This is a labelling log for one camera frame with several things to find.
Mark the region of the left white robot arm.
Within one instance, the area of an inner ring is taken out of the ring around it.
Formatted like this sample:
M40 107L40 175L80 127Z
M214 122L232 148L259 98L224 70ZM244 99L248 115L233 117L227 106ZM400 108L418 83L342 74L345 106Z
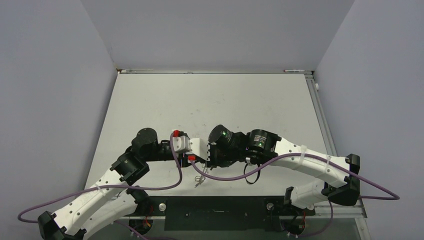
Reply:
M119 218L149 208L149 191L170 190L181 184L182 160L192 150L185 132L174 130L168 140L158 141L157 132L143 128L109 169L90 187L74 194L74 200L37 218L44 240L86 240ZM177 183L163 187L141 187L135 183L150 170L149 162L174 161Z

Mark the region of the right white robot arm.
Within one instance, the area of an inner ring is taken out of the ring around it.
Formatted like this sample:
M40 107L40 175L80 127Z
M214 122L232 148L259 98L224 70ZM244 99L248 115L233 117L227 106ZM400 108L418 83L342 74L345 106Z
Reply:
M225 168L242 162L259 169L264 165L284 167L316 178L306 185L286 189L282 207L289 214L324 201L354 206L360 197L357 174L361 159L356 154L331 156L263 129L232 132L222 124L212 129L208 142L209 167Z

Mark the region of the silver perforated ring disc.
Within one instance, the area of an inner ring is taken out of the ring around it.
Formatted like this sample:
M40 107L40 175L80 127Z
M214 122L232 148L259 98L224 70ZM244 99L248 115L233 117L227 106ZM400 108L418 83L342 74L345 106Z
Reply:
M204 174L208 174L209 173L208 167L204 165L202 167L202 172ZM202 174L195 176L194 177L194 181L196 182L196 184L195 184L194 187L195 188L199 187L205 180L206 180L206 177L204 175L202 175Z

